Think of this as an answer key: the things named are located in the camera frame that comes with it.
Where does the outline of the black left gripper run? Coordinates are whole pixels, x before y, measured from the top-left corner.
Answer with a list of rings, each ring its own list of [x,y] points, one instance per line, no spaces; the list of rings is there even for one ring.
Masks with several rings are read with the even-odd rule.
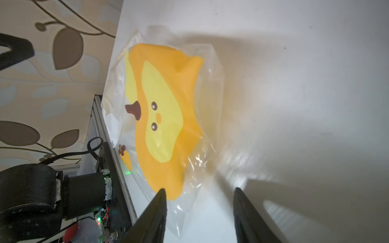
[[[34,56],[32,43],[24,38],[1,33],[1,46],[10,49],[1,54],[1,70]]]

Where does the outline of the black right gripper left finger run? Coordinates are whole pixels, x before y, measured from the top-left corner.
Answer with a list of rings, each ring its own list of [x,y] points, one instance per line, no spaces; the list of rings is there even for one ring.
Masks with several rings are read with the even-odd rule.
[[[141,217],[124,234],[122,243],[164,242],[167,218],[166,197],[166,190],[160,189]]]

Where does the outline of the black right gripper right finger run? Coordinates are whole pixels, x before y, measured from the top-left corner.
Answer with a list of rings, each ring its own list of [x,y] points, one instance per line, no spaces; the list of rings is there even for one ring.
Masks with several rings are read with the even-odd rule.
[[[280,243],[241,188],[233,198],[235,230],[238,243]]]

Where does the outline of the stack of duck bags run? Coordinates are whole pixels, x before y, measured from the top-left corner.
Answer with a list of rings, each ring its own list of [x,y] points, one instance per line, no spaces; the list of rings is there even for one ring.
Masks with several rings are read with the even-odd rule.
[[[224,70],[211,44],[135,31],[101,101],[109,140],[142,193],[166,191],[167,227],[181,237],[216,153]]]

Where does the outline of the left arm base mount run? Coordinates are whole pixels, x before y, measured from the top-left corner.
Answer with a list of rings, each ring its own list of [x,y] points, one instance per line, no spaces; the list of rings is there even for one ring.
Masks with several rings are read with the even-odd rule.
[[[53,169],[52,159],[1,172],[1,242],[46,238],[64,219],[102,212],[98,222],[120,242],[132,228],[110,146],[88,148],[97,160],[95,173],[70,177]]]

